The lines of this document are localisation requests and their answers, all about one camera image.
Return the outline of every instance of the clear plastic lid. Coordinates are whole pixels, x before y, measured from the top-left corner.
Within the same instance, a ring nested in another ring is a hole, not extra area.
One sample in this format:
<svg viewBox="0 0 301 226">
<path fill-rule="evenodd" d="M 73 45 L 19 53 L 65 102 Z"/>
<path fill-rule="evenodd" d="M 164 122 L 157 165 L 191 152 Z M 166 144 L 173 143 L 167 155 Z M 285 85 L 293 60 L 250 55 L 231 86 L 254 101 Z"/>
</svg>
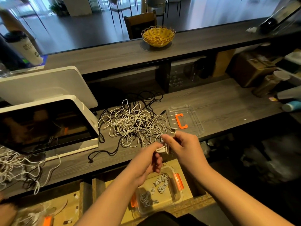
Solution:
<svg viewBox="0 0 301 226">
<path fill-rule="evenodd" d="M 196 112 L 190 105 L 170 107 L 167 110 L 167 119 L 170 126 L 176 130 L 184 131 L 197 137 L 200 137 L 204 132 Z"/>
<path fill-rule="evenodd" d="M 160 193 L 158 188 L 163 183 L 160 183 L 157 186 L 154 186 L 154 183 L 158 178 L 161 178 L 163 174 L 169 178 L 169 182 L 168 186 L 165 188 L 165 191 Z M 151 201 L 157 200 L 158 203 L 145 206 L 140 199 L 140 195 L 150 191 L 152 188 L 154 188 L 155 192 L 150 195 L 148 199 Z M 131 205 L 133 208 L 135 208 L 135 211 L 139 212 L 141 217 L 145 217 L 167 206 L 175 205 L 181 202 L 183 200 L 183 188 L 184 186 L 179 174 L 175 173 L 173 167 L 165 165 L 161 168 L 161 172 L 159 174 L 154 172 L 148 175 L 143 185 L 138 187 L 134 196 L 132 197 Z"/>
</svg>

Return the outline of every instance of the yellow woven basket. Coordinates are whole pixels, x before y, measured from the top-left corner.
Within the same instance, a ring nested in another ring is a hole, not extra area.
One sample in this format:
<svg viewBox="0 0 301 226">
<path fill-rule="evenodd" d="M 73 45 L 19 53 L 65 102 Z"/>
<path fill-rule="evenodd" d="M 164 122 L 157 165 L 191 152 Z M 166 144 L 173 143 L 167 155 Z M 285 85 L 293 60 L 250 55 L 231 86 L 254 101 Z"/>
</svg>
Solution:
<svg viewBox="0 0 301 226">
<path fill-rule="evenodd" d="M 165 26 L 150 26 L 141 33 L 142 38 L 149 45 L 157 48 L 164 47 L 175 37 L 175 30 Z"/>
</svg>

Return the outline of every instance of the person's right hand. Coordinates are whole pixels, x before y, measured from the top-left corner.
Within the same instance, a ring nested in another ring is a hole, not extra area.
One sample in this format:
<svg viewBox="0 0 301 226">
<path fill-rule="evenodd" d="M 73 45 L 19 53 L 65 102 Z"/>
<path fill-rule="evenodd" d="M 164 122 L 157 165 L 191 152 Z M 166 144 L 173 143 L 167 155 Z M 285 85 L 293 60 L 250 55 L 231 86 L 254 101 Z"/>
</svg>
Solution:
<svg viewBox="0 0 301 226">
<path fill-rule="evenodd" d="M 197 136 L 181 131 L 176 131 L 175 138 L 167 134 L 162 139 L 177 154 L 179 162 L 191 173 L 210 168 Z"/>
</svg>

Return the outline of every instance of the wooden countertop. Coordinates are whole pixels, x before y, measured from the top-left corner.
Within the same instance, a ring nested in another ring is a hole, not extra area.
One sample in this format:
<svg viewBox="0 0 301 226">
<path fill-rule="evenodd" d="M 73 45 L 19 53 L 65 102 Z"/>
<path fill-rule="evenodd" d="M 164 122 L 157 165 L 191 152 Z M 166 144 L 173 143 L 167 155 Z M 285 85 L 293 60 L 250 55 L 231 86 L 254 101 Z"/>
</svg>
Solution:
<svg viewBox="0 0 301 226">
<path fill-rule="evenodd" d="M 76 66 L 81 74 L 87 74 L 112 68 L 147 64 L 215 48 L 227 50 L 258 44 L 267 41 L 271 36 L 260 35 L 259 33 L 251 34 L 246 30 L 249 27 L 258 26 L 264 20 L 265 18 L 260 18 L 177 33 L 171 46 L 161 49 L 151 48 L 142 39 L 136 39 L 51 54 L 48 56 L 45 69 Z M 276 36 L 299 30 L 300 27 L 293 25 Z"/>
<path fill-rule="evenodd" d="M 257 98 L 251 94 L 250 89 L 241 88 L 234 79 L 165 94 L 162 102 L 153 103 L 152 107 L 155 113 L 160 114 L 171 106 L 185 104 L 194 108 L 202 123 L 204 132 L 201 139 L 282 112 L 280 102 L 272 102 L 268 98 Z M 116 149 L 119 138 L 109 137 L 108 132 L 108 129 L 102 131 L 106 141 L 99 145 L 99 149 L 112 152 Z M 53 171 L 48 185 L 131 160 L 139 149 L 140 147 L 119 147 L 115 156 L 102 152 L 94 158 L 91 164 L 88 163 L 87 157 L 96 149 L 66 156 L 62 158 L 62 164 Z M 45 163 L 40 179 L 41 184 L 45 182 L 49 169 L 58 163 L 58 159 Z M 4 190 L 3 194 L 5 197 L 10 197 L 25 191 L 22 189 L 22 183 L 17 183 Z"/>
</svg>

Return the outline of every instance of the person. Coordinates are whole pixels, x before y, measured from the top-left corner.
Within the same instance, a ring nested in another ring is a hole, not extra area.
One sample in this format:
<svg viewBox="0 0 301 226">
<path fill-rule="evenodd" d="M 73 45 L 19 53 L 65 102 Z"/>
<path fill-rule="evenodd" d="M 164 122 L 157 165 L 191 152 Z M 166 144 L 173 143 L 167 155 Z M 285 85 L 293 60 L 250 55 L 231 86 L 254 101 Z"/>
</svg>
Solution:
<svg viewBox="0 0 301 226">
<path fill-rule="evenodd" d="M 175 138 L 165 134 L 162 139 L 177 155 L 179 163 L 213 196 L 233 225 L 292 225 L 212 169 L 196 136 L 177 131 Z M 155 142 L 146 148 L 142 148 L 85 212 L 76 223 L 76 226 L 120 225 L 130 199 L 138 186 L 144 183 L 147 175 L 151 172 L 160 172 L 163 165 L 162 157 L 155 153 L 155 150 L 162 146 L 161 143 Z M 190 225 L 204 225 L 193 220 L 189 222 Z M 181 221 L 177 221 L 174 216 L 167 213 L 165 215 L 155 213 L 139 223 L 139 225 L 156 224 L 189 225 L 187 221 L 181 223 Z"/>
</svg>

